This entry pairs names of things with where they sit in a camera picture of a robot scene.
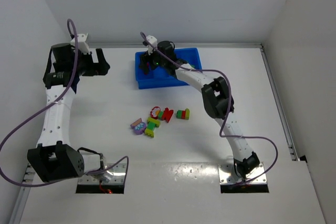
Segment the left aluminium frame rail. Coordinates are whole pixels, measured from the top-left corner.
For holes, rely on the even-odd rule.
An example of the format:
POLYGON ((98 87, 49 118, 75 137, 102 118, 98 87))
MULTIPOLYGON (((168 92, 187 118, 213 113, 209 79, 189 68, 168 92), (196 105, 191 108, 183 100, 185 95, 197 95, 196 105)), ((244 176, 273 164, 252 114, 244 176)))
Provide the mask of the left aluminium frame rail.
POLYGON ((19 223, 31 188, 45 187, 65 179, 83 175, 84 164, 81 155, 70 146, 69 123, 73 99, 77 91, 78 47, 70 44, 57 44, 51 47, 43 78, 47 104, 11 130, 1 142, 1 147, 20 128, 44 114, 44 124, 36 147, 27 152, 27 176, 16 182, 1 172, 1 177, 19 187, 9 223, 19 223))

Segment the white front board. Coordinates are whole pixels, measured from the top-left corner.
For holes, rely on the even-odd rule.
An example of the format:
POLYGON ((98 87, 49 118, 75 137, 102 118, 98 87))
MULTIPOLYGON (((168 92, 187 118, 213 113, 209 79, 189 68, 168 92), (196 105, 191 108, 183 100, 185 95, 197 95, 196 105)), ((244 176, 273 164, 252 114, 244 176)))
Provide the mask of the white front board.
POLYGON ((76 194, 74 180, 31 190, 21 223, 324 223, 304 162, 267 181, 267 193, 223 194, 215 165, 134 163, 123 194, 76 194))

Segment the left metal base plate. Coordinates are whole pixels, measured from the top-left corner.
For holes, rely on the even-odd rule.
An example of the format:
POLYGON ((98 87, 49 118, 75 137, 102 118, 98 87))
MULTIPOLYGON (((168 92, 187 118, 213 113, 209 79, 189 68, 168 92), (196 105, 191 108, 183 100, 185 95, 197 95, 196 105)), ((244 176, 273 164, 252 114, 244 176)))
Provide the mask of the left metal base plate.
POLYGON ((84 175, 78 179, 77 185, 98 186, 122 186, 126 175, 127 163, 122 161, 100 175, 84 175))

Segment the red crown lego piece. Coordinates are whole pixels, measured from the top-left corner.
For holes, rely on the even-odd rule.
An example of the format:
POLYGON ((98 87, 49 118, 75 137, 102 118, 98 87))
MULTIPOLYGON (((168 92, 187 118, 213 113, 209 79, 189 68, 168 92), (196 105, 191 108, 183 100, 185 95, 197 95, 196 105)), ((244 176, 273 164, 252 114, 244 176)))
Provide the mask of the red crown lego piece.
POLYGON ((173 116, 174 110, 165 108, 161 117, 162 121, 166 121, 167 123, 170 122, 171 117, 173 116))

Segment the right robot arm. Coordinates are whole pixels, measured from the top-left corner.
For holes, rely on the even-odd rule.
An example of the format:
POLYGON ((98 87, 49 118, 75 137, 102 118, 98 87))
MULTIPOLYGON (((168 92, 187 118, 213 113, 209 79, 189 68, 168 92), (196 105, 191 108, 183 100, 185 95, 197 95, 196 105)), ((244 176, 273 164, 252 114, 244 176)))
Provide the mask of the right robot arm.
POLYGON ((143 44, 148 48, 140 57, 139 68, 144 73, 161 67, 169 76, 189 84, 202 94, 207 115, 221 126, 219 134, 227 138, 232 149, 234 172, 238 179, 245 182, 260 161, 234 118, 234 100, 224 75, 209 77, 205 74, 207 69, 195 69, 188 61, 179 59, 171 41, 157 42, 156 38, 149 37, 144 39, 143 44))

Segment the lime green lego stack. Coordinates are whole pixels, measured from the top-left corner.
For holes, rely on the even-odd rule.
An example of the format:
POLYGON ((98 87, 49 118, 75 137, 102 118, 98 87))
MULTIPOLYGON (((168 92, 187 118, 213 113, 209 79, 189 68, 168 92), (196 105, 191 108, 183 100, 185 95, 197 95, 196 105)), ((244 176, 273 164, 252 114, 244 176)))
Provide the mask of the lime green lego stack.
POLYGON ((148 117, 144 134, 149 137, 154 137, 154 130, 160 125, 161 125, 161 122, 159 120, 154 119, 152 117, 148 117))

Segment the red flower lego brick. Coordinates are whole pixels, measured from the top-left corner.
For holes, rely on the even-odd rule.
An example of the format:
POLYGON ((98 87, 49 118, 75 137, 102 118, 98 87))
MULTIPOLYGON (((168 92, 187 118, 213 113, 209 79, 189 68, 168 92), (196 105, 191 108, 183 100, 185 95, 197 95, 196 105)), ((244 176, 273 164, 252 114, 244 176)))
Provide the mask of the red flower lego brick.
POLYGON ((159 106, 154 106, 150 111, 150 117, 157 119, 158 114, 161 112, 161 108, 159 106))

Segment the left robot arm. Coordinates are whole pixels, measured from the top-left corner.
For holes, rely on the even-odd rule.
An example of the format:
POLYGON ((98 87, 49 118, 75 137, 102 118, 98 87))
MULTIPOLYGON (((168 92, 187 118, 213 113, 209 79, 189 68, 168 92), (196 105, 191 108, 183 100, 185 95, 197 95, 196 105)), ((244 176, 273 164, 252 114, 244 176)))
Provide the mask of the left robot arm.
POLYGON ((103 168, 103 155, 70 145, 69 126, 72 102, 81 76, 105 76, 110 65, 103 50, 92 53, 75 51, 70 43, 53 45, 50 49, 43 82, 47 106, 43 129, 35 148, 29 149, 27 159, 44 183, 79 178, 103 168))

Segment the blue divided plastic bin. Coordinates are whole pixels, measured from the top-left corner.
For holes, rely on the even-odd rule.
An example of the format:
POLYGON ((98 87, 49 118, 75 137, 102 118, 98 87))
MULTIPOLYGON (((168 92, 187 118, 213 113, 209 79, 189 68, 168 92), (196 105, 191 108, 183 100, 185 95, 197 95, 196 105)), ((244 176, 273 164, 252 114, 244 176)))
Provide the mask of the blue divided plastic bin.
MULTIPOLYGON (((139 89, 153 89, 164 87, 187 86, 186 82, 175 79, 169 76, 168 73, 161 67, 151 70, 148 74, 144 74, 139 68, 140 56, 144 51, 135 53, 135 79, 138 82, 139 89)), ((201 60, 197 48, 182 48, 175 49, 178 58, 186 60, 189 64, 194 65, 195 69, 201 69, 201 60)))

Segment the purple paw lego brick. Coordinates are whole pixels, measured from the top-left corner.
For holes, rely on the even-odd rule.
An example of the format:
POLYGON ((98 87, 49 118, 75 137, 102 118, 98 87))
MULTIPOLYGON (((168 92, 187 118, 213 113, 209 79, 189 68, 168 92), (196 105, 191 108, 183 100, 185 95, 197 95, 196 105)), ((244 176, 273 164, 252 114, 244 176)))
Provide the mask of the purple paw lego brick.
POLYGON ((133 129, 136 135, 141 135, 146 130, 146 123, 143 122, 141 118, 139 118, 130 124, 130 128, 133 129))

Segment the green brick beside flower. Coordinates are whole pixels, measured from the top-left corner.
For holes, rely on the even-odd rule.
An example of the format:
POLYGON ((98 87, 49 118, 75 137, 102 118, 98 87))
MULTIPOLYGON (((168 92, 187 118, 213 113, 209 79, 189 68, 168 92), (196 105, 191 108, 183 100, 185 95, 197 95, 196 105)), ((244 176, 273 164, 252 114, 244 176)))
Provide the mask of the green brick beside flower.
POLYGON ((159 113, 158 113, 158 119, 162 119, 163 118, 163 114, 164 114, 164 112, 163 111, 160 111, 159 113))

